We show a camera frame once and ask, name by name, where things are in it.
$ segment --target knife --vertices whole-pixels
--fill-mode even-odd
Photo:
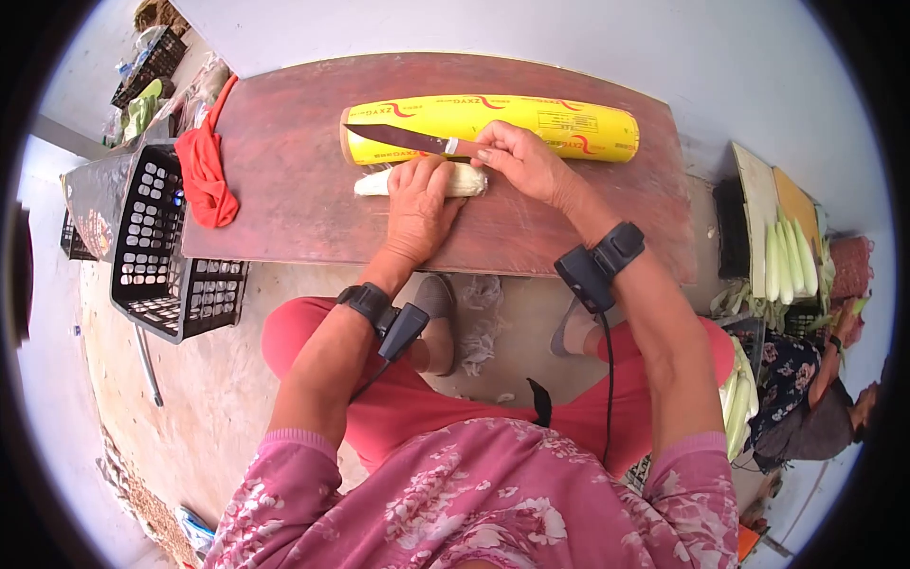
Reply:
[[[420,132],[407,130],[406,128],[393,127],[392,125],[348,125],[345,128],[355,135],[390,144],[393,147],[410,148],[412,150],[423,150],[432,154],[449,154],[470,156],[480,159],[477,156],[478,150],[493,150],[483,144],[463,140],[457,137],[431,137]]]

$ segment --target wooden table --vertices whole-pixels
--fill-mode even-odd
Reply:
[[[238,82],[221,113],[225,178],[240,202],[220,229],[187,221],[187,257],[367,263],[386,234],[389,201],[354,196],[369,168],[345,163],[345,107],[398,97],[491,93],[569,98],[632,113],[641,145],[626,164],[570,160],[681,283],[695,280],[694,235],[683,157],[670,108],[624,86],[558,67],[493,56],[402,53],[290,67]],[[525,198],[498,173],[469,200],[427,269],[553,276],[577,245],[562,214]]]

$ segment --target hand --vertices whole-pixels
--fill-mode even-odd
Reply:
[[[449,235],[452,221],[466,198],[445,202],[446,184],[455,165],[437,155],[398,164],[389,175],[387,250],[414,268],[436,253]]]
[[[837,339],[840,340],[842,344],[847,340],[851,332],[853,332],[853,328],[856,325],[857,315],[853,314],[855,304],[856,299],[850,299],[844,303],[844,306],[841,307],[840,316],[837,319],[837,326],[834,328],[834,335],[837,336]]]
[[[475,138],[477,142],[498,148],[482,150],[482,158],[470,164],[486,164],[499,170],[522,194],[565,211],[575,188],[584,180],[547,143],[527,128],[515,127],[501,120],[489,123]]]

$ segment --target red pants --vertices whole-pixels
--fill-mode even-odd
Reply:
[[[335,305],[333,299],[299,298],[285,302],[268,315],[262,329],[262,356],[279,378],[290,370],[300,349]],[[723,385],[733,369],[733,345],[726,332],[701,319],[708,331],[714,375]],[[613,342],[613,408],[607,470],[616,477],[651,451],[651,397],[644,360],[624,322],[611,330]],[[606,340],[598,356],[607,359]],[[382,364],[374,350],[358,386]],[[607,432],[608,381],[582,393],[575,401],[553,405],[550,426],[597,457],[603,454]],[[398,360],[348,407],[345,440],[357,451],[367,471],[374,472],[411,437],[436,431],[454,422],[480,417],[511,417],[534,421],[532,408],[507,408],[436,393],[410,366]]]

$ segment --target foot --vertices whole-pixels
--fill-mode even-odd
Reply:
[[[597,320],[579,302],[573,299],[566,315],[562,317],[559,328],[553,332],[550,340],[550,353],[554,356],[585,354],[585,344],[592,330],[597,328]]]
[[[427,354],[420,367],[425,369],[417,371],[451,375],[455,371],[455,341],[451,327],[455,299],[449,283],[439,275],[429,275],[417,289],[414,306],[430,316],[430,322],[420,334]]]

